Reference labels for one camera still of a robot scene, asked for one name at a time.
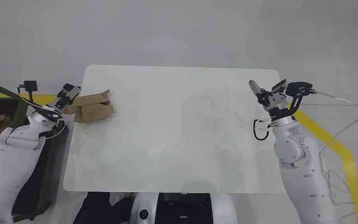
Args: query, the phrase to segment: black clamp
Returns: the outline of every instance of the black clamp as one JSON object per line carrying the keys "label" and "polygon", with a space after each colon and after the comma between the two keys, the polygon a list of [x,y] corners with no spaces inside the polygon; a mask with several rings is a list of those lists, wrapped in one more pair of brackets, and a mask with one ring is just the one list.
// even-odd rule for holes
{"label": "black clamp", "polygon": [[313,93],[312,84],[307,82],[291,82],[286,89],[286,95],[293,97],[288,116],[293,115],[298,110],[302,98]]}

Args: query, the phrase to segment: gray floor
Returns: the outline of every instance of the gray floor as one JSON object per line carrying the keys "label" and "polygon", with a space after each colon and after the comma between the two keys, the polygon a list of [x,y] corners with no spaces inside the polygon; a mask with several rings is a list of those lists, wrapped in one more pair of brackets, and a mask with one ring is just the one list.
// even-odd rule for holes
{"label": "gray floor", "polygon": [[[66,82],[81,85],[90,64],[262,68],[357,102],[357,19],[355,0],[2,0],[0,84],[15,90],[36,79],[40,94],[55,94]],[[321,96],[304,102],[336,104]],[[332,134],[358,112],[311,105],[302,110]],[[356,163],[357,132],[356,125],[339,137]],[[324,158],[344,177],[334,152]],[[83,196],[60,186],[56,205],[36,223],[71,223]],[[240,223],[299,223],[285,194],[233,197]],[[342,215],[352,210],[340,209]]]}

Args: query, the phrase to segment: cable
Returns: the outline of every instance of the cable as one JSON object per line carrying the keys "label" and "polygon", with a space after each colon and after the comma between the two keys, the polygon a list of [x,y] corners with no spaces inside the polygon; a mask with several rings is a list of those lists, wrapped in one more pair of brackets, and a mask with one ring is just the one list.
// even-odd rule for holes
{"label": "cable", "polygon": [[20,94],[19,94],[18,96],[21,97],[24,102],[30,104],[31,106],[34,106],[34,107],[36,107],[36,108],[41,108],[41,109],[44,109],[44,110],[48,110],[48,111],[54,112],[54,113],[60,115],[60,117],[62,118],[62,114],[59,113],[59,112],[57,112],[55,109],[50,110],[50,109],[49,109],[50,107],[48,107],[48,106],[38,106],[38,105],[36,105],[36,104],[33,104],[33,103],[31,103],[31,102],[28,102],[28,101],[27,101],[25,98],[23,98]]}
{"label": "cable", "polygon": [[332,98],[335,98],[336,100],[340,100],[340,101],[344,101],[344,102],[347,102],[351,105],[354,105],[354,106],[358,106],[357,104],[354,104],[353,102],[350,102],[349,100],[346,100],[346,99],[343,99],[343,98],[339,98],[339,97],[336,97],[336,96],[332,96],[332,95],[329,95],[329,94],[325,94],[323,92],[318,92],[316,90],[312,91],[312,93],[315,93],[315,94],[322,94],[322,95],[325,95],[325,96],[329,96],[329,97],[332,97]]}
{"label": "cable", "polygon": [[333,136],[332,140],[329,142],[329,144],[326,144],[320,151],[319,151],[319,154],[321,154],[321,152],[327,148],[328,146],[330,146],[334,140],[336,140],[336,138],[344,131],[346,130],[347,128],[349,128],[350,126],[352,126],[353,124],[355,124],[356,122],[358,122],[358,119],[356,119],[354,122],[350,123],[349,125],[345,126],[340,132],[338,132],[335,136]]}
{"label": "cable", "polygon": [[258,138],[257,135],[256,135],[256,130],[255,130],[255,127],[256,127],[256,122],[263,122],[262,120],[258,120],[258,119],[255,119],[253,121],[253,136],[255,137],[255,139],[259,140],[259,141],[263,141],[265,140],[268,136],[269,136],[269,131],[266,132],[266,136],[263,137],[263,138]]}
{"label": "cable", "polygon": [[355,106],[355,105],[339,105],[339,104],[301,104],[301,105],[314,105],[314,106]]}
{"label": "cable", "polygon": [[[320,163],[321,163],[321,173],[322,175],[326,178],[327,182],[328,182],[328,185],[329,185],[329,198],[331,199],[331,202],[333,203],[334,206],[340,206],[340,205],[343,205],[343,204],[355,204],[358,206],[358,203],[356,202],[341,202],[341,203],[336,203],[335,200],[333,199],[332,195],[332,187],[334,187],[335,189],[337,189],[338,191],[340,192],[343,192],[343,193],[349,193],[350,192],[350,189],[348,187],[348,184],[337,174],[335,173],[333,170],[329,170],[327,169],[328,173],[327,173],[327,176],[325,176],[325,170],[324,170],[324,167],[323,167],[323,159],[322,159],[322,155],[321,153],[323,152],[323,150],[325,148],[327,148],[328,146],[330,146],[335,140],[336,138],[344,131],[346,130],[347,128],[349,128],[350,126],[352,126],[353,124],[355,124],[356,122],[358,122],[358,119],[356,119],[354,122],[350,123],[349,125],[345,126],[341,131],[339,131],[335,136],[333,136],[332,140],[326,144],[320,151],[319,151],[319,159],[320,159]],[[336,187],[334,184],[331,183],[331,180],[330,180],[330,173],[334,173],[343,183],[344,185],[346,186],[347,190],[344,191],[344,190],[341,190],[340,188]],[[342,219],[346,218],[346,217],[349,217],[349,216],[352,216],[354,214],[356,214],[358,212],[358,210],[352,212],[352,213],[349,213],[349,214],[346,214],[344,216],[342,216],[339,220],[338,220],[338,224],[341,223]]]}

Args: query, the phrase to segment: yellow floor line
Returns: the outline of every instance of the yellow floor line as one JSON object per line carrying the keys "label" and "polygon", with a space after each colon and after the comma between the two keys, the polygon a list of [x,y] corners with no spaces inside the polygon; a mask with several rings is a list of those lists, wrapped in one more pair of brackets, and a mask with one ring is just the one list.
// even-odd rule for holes
{"label": "yellow floor line", "polygon": [[[29,99],[28,94],[20,94],[22,97]],[[0,94],[0,98],[2,97],[8,97],[5,94]],[[33,95],[34,102],[40,105],[46,105],[50,102],[53,102],[56,96],[54,95]]]}
{"label": "yellow floor line", "polygon": [[[21,96],[27,99],[29,98],[27,94],[22,94]],[[34,95],[34,101],[40,105],[46,105],[52,102],[54,99],[55,96],[53,95]],[[295,116],[304,127],[306,127],[324,144],[329,144],[333,139],[332,135],[330,135],[326,130],[319,126],[309,116],[305,115],[301,110],[298,110],[295,113]],[[334,140],[330,145],[330,148],[340,156],[343,163],[343,168],[345,170],[348,187],[351,190],[352,201],[358,203],[358,172],[354,162],[353,153],[338,140]]]}

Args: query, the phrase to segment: white cable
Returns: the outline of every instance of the white cable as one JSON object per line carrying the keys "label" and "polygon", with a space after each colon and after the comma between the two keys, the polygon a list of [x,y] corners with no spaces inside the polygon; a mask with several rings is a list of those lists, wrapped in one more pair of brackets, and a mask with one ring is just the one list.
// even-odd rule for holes
{"label": "white cable", "polygon": [[[350,189],[348,187],[348,184],[337,174],[335,173],[333,170],[328,170],[328,173],[327,173],[327,176],[325,176],[325,170],[323,168],[323,160],[322,160],[322,151],[327,148],[328,146],[330,146],[335,140],[336,138],[344,131],[346,130],[347,128],[349,128],[350,126],[352,126],[353,124],[355,124],[356,122],[358,122],[358,119],[356,119],[354,122],[350,123],[349,125],[345,126],[341,131],[339,131],[335,136],[333,136],[332,140],[326,144],[320,151],[319,151],[319,159],[320,159],[320,162],[321,162],[321,173],[322,175],[326,178],[327,182],[328,182],[328,185],[329,185],[329,198],[331,199],[332,203],[334,206],[340,206],[340,205],[343,205],[343,204],[355,204],[358,206],[358,203],[356,202],[341,202],[341,203],[336,203],[335,200],[333,199],[333,194],[332,194],[332,187],[334,187],[335,189],[337,189],[338,191],[340,192],[343,192],[343,193],[349,193],[350,192]],[[331,180],[329,179],[329,174],[330,172],[334,173],[343,183],[344,185],[346,186],[347,190],[346,191],[343,191],[341,189],[339,189],[338,187],[336,187],[334,184],[331,183]],[[352,216],[354,214],[356,214],[358,212],[358,210],[355,210],[354,212],[352,213],[349,213],[349,214],[346,214],[344,216],[342,216],[339,220],[338,220],[338,224],[341,223],[342,219],[346,218],[346,217],[349,217],[349,216]]]}
{"label": "white cable", "polygon": [[24,102],[30,104],[31,106],[34,106],[34,107],[36,107],[36,108],[45,109],[45,110],[48,110],[48,111],[52,111],[52,112],[54,112],[54,113],[56,113],[56,114],[58,114],[58,115],[60,115],[60,116],[62,117],[61,113],[57,112],[57,111],[54,110],[54,109],[51,110],[50,107],[48,107],[48,106],[38,106],[38,105],[36,105],[36,104],[33,104],[33,103],[31,103],[31,102],[28,102],[28,101],[27,101],[25,98],[23,98],[20,94],[19,94],[18,96],[21,97]]}
{"label": "white cable", "polygon": [[318,92],[318,91],[314,90],[313,93],[322,94],[322,95],[325,95],[325,96],[329,96],[329,97],[335,98],[336,100],[340,100],[340,101],[346,102],[346,103],[348,103],[348,104],[351,104],[351,105],[354,105],[354,106],[358,106],[357,104],[354,104],[353,102],[350,102],[349,100],[346,100],[346,99],[343,99],[343,98],[340,98],[340,97],[336,97],[336,96],[332,96],[332,95],[329,95],[329,94],[325,94],[325,93],[323,93],[323,92]]}

